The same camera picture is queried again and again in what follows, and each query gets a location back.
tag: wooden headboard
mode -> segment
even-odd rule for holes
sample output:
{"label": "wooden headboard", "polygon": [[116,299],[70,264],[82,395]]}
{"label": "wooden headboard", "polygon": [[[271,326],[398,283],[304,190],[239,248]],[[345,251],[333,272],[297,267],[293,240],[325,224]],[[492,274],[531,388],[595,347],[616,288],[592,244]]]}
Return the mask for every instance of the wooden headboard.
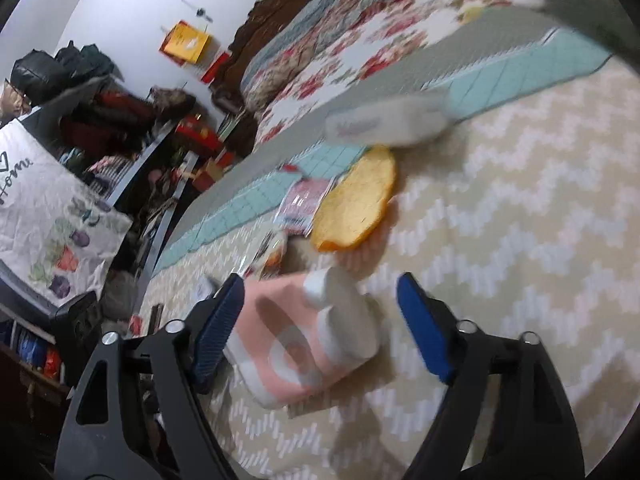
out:
{"label": "wooden headboard", "polygon": [[231,58],[220,67],[210,85],[214,104],[229,99],[241,107],[240,82],[254,56],[267,45],[311,0],[260,0],[236,36],[229,51]]}

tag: blue gripper pad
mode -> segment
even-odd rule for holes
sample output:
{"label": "blue gripper pad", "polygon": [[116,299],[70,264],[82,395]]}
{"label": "blue gripper pad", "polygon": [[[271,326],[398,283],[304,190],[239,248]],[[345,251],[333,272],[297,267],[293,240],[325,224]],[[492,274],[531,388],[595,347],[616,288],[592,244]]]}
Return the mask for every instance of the blue gripper pad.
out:
{"label": "blue gripper pad", "polygon": [[206,394],[211,388],[216,367],[222,360],[222,351],[244,305],[244,281],[241,278],[233,280],[222,298],[214,296],[204,301],[217,302],[218,306],[207,319],[194,345],[191,381],[201,394]]}
{"label": "blue gripper pad", "polygon": [[443,383],[452,378],[449,337],[457,320],[442,301],[429,297],[410,273],[398,279],[398,305],[427,369]]}

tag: metal screw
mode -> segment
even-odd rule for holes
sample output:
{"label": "metal screw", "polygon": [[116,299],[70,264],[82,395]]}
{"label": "metal screw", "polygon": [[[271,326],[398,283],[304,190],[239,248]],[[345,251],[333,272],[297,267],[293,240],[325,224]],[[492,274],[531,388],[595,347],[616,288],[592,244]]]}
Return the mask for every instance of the metal screw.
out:
{"label": "metal screw", "polygon": [[182,330],[184,329],[184,321],[181,319],[174,319],[173,321],[167,323],[164,329],[169,334],[177,334],[178,332],[182,332]]}
{"label": "metal screw", "polygon": [[111,345],[114,344],[118,339],[120,339],[120,336],[117,332],[107,332],[102,336],[102,344]]}
{"label": "metal screw", "polygon": [[535,332],[525,332],[520,336],[520,338],[529,345],[538,345],[540,344],[540,336]]}
{"label": "metal screw", "polygon": [[478,331],[478,325],[468,319],[463,319],[458,323],[458,331],[463,334],[473,334]]}

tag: teal quilted mat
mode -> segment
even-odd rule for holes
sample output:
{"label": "teal quilted mat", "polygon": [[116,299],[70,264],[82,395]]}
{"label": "teal quilted mat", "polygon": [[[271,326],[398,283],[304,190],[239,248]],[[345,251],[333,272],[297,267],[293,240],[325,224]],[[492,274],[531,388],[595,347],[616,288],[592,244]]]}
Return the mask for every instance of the teal quilted mat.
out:
{"label": "teal quilted mat", "polygon": [[611,53],[581,34],[560,28],[545,39],[484,59],[423,89],[448,88],[450,110],[468,119],[518,97],[599,69]]}
{"label": "teal quilted mat", "polygon": [[320,142],[291,161],[301,173],[274,171],[245,187],[224,207],[212,212],[187,231],[179,240],[167,247],[160,256],[156,269],[175,265],[187,253],[197,251],[229,231],[276,209],[289,187],[303,175],[313,178],[333,178],[345,173],[364,151],[359,146],[329,146]]}

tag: beige chevron blanket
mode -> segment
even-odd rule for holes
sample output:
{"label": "beige chevron blanket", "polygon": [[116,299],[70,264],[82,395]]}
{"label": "beige chevron blanket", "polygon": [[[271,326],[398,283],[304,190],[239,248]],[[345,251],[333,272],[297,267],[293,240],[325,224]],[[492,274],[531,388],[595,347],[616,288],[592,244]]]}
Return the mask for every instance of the beige chevron blanket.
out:
{"label": "beige chevron blanket", "polygon": [[[394,206],[361,248],[319,256],[295,240],[286,260],[286,270],[348,268],[379,305],[382,350],[324,395],[286,410],[257,406],[228,368],[203,399],[223,448],[261,478],[399,478],[444,392],[395,302],[396,279],[409,270],[489,333],[542,336],[591,470],[640,398],[640,78],[611,59],[594,75],[396,156]],[[164,321],[184,317],[198,277],[223,279],[237,269],[272,216],[160,272],[145,320],[159,302]],[[482,456],[488,420],[470,464]]]}

